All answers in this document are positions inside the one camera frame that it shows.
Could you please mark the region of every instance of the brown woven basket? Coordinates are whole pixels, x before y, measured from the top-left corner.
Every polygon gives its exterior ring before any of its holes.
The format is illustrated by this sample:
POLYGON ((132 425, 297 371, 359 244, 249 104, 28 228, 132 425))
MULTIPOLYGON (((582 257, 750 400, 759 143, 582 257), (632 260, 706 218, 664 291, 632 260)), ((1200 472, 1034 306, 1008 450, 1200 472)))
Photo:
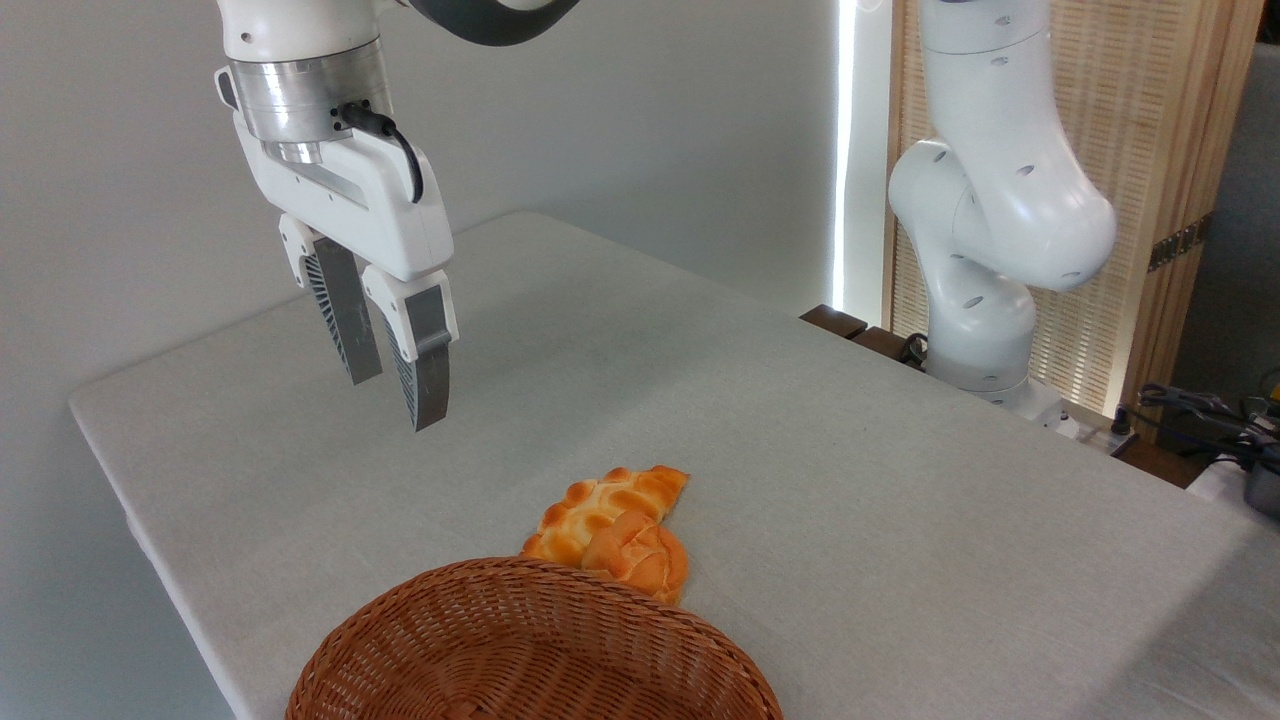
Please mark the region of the brown woven basket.
POLYGON ((781 720, 704 620, 540 560, 468 560, 383 593, 298 678, 285 720, 781 720))

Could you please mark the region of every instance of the braided bread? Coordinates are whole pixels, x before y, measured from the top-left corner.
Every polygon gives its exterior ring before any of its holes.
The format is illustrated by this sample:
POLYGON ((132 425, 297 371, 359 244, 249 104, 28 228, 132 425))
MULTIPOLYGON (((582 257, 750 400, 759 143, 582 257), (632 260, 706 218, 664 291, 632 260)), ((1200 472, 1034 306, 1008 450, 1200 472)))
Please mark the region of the braided bread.
POLYGON ((595 533, 582 553, 582 569, 677 605, 689 577, 689 555, 671 530, 639 510, 627 510, 595 533))
POLYGON ((632 473, 614 468, 599 480, 573 483, 564 500, 543 515, 538 532, 525 542, 521 555, 580 568, 582 553, 599 530, 609 528, 627 510, 636 510, 660 523, 676 505, 689 475, 655 465, 632 473))

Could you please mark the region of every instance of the black cable bundle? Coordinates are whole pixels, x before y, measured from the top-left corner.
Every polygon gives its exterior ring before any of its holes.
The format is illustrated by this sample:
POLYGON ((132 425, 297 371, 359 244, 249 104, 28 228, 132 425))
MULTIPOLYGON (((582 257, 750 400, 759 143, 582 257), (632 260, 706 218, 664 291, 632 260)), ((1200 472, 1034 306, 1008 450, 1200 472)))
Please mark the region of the black cable bundle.
MULTIPOLYGON (((375 113, 369 109, 369 100, 361 104, 347 102, 340 108, 332 110, 332 114, 342 120, 343 123, 360 128, 370 135, 376 135, 379 137, 390 137, 401 146, 404 151, 404 161, 408 163, 408 173, 413 179, 413 204, 416 205, 422 200, 422 167, 417 163, 417 152, 413 152, 413 146, 410 143, 401 131, 396 129, 396 120, 375 113)), ((334 129, 339 129, 340 126, 334 123, 334 129)))

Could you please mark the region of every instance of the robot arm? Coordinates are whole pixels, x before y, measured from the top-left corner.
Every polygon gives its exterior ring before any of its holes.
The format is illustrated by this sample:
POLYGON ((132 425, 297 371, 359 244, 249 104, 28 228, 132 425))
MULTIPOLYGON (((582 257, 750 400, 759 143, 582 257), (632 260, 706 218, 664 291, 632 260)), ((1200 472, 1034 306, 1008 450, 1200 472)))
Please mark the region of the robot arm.
POLYGON ((453 234, 426 156, 390 117, 379 15, 411 4, 454 35, 498 46, 540 35, 576 3, 218 3, 230 64, 215 81, 253 179, 284 213, 294 279, 315 295, 357 384, 381 373, 365 297, 374 301, 416 430, 448 409, 453 234))
POLYGON ((1023 283, 1083 284, 1115 242, 1053 100, 1048 0, 922 0, 929 114, 941 137, 899 160, 890 204, 920 260, 929 374, 1050 427, 1061 396, 1029 378, 1023 283))

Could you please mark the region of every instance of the black cable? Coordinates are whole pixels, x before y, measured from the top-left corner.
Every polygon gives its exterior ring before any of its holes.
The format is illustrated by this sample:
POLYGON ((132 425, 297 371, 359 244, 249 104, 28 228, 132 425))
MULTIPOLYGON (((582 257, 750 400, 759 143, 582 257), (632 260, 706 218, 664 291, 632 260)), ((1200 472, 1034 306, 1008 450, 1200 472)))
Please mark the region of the black cable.
POLYGON ((408 174, 413 178, 413 204, 416 205, 422 200, 422 167, 417 164, 417 152, 413 151, 413 146, 401 131, 396 129, 396 126, 392 126, 392 137, 404 150, 404 159, 408 161, 408 174))
POLYGON ((899 363, 910 363, 910 361, 914 360, 915 363, 918 363, 918 364, 920 364, 923 366, 924 365, 924 357, 928 354, 928 345, 929 345, 929 336, 927 336, 924 333, 911 333, 911 334, 906 336, 906 342, 902 343, 902 351, 899 352, 897 361, 899 363), (923 347, 920 347, 920 350, 915 348, 915 345, 918 342, 919 343, 924 343, 923 347))
POLYGON ((1220 443, 1220 442, 1215 442, 1215 441, 1199 438, 1199 437, 1196 437, 1196 436, 1192 436, 1192 434, 1187 434, 1185 432, 1179 430, 1178 428, 1174 428, 1174 427, 1171 427, 1171 425, 1169 425, 1166 423, 1161 423, 1160 420, 1156 420, 1155 418, 1148 418, 1148 416, 1143 415, 1142 413, 1138 413, 1133 407, 1125 407, 1125 410, 1129 413, 1130 418, 1137 418, 1138 420, 1142 420, 1143 423, 1146 423, 1146 424, 1156 428, 1157 430, 1167 432, 1167 433, 1178 437, 1183 442, 1189 442, 1192 445, 1198 445, 1201 447, 1217 451, 1217 452, 1220 452, 1222 455, 1230 455, 1233 457, 1236 457, 1236 459, 1240 459, 1240 460, 1249 460, 1249 461, 1253 461, 1253 462, 1275 464, 1275 462, 1280 461, 1280 456, 1277 456, 1275 452, 1253 452, 1252 451, 1252 446, 1249 446, 1249 447, 1242 447, 1239 445, 1225 445, 1225 443, 1220 443))
MULTIPOLYGON (((401 150, 404 151, 404 161, 408 163, 408 174, 413 181, 413 197, 412 202, 416 205, 422 200, 424 181, 422 181, 422 167, 417 161, 417 152, 413 151, 413 145, 396 128, 396 120, 383 115, 381 113, 375 113, 369 109, 369 101, 365 100, 362 104, 346 102, 340 108, 335 108, 329 111, 330 115, 340 119, 348 126, 362 129, 370 135, 376 135, 379 137, 390 137, 399 143, 401 150)), ((334 129, 340 129, 340 123, 334 123, 334 129)))

